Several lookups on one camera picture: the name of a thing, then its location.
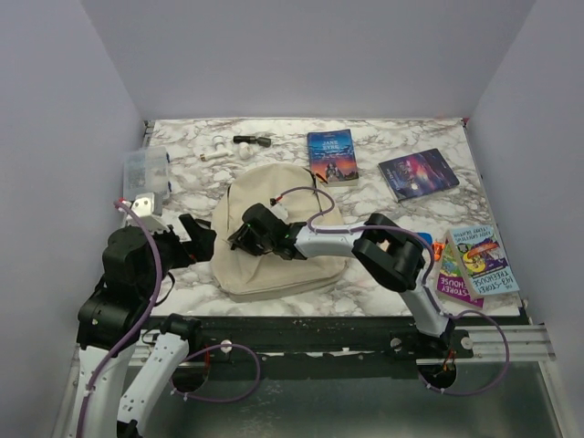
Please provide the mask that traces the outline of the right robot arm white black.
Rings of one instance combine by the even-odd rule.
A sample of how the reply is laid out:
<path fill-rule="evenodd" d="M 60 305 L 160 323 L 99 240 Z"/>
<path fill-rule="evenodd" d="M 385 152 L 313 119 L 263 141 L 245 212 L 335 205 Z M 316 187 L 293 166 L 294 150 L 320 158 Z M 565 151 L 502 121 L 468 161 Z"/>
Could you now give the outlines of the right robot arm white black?
<path fill-rule="evenodd" d="M 285 260 L 354 258 L 380 286 L 401 296 L 414 319 L 417 344 L 426 355 L 438 358 L 453 346 L 454 322 L 426 286 L 428 275 L 422 272 L 423 252 L 432 248 L 418 234 L 382 214 L 372 214 L 359 224 L 287 224 L 260 203 L 249 207 L 242 219 L 243 224 L 228 237 L 233 250 Z"/>

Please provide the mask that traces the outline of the blue eraser box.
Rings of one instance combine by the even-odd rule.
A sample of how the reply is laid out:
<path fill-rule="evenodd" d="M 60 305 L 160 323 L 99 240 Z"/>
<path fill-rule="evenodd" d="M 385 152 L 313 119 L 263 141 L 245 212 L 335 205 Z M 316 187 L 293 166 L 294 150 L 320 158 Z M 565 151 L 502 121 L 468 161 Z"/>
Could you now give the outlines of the blue eraser box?
<path fill-rule="evenodd" d="M 427 245 L 432 245 L 433 244 L 433 238 L 429 233 L 425 233 L 425 232 L 419 232 L 418 236 L 427 244 Z"/>

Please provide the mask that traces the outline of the beige student backpack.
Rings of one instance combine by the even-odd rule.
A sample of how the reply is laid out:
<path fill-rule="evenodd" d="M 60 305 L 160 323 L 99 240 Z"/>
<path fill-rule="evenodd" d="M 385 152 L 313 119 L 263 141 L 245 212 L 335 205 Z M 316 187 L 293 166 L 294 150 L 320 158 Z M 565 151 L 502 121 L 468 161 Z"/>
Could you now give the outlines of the beige student backpack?
<path fill-rule="evenodd" d="M 311 171 L 286 163 L 256 167 L 238 176 L 215 206 L 212 228 L 216 232 L 211 268 L 220 288 L 239 302 L 291 296 L 333 286 L 346 270 L 343 257 L 319 256 L 306 261 L 286 261 L 277 255 L 252 256 L 232 250 L 228 237 L 243 224 L 244 211 L 287 189 L 324 184 Z"/>

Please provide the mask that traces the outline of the orange small sharpener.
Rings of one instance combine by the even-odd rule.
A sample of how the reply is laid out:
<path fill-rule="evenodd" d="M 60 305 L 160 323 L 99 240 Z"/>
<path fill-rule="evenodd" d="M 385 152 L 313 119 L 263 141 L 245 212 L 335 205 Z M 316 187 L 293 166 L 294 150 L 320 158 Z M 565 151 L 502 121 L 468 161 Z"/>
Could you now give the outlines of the orange small sharpener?
<path fill-rule="evenodd" d="M 434 241 L 432 243 L 433 260 L 435 262 L 438 262 L 442 259 L 443 251 L 444 251 L 445 247 L 446 247 L 446 243 L 444 243 L 444 242 Z"/>

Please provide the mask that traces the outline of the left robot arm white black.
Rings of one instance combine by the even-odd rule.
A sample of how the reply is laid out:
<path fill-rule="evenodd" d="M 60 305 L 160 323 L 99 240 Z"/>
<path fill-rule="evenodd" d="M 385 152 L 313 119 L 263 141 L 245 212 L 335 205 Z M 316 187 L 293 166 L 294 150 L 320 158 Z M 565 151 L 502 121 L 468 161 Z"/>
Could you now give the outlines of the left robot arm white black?
<path fill-rule="evenodd" d="M 214 254 L 216 233 L 209 222 L 189 214 L 179 220 L 189 235 L 185 242 L 171 228 L 154 233 L 128 225 L 109 236 L 104 273 L 78 312 L 78 389 L 69 436 L 142 437 L 180 361 L 201 353 L 200 321 L 172 314 L 133 382 L 124 384 L 163 279 Z"/>

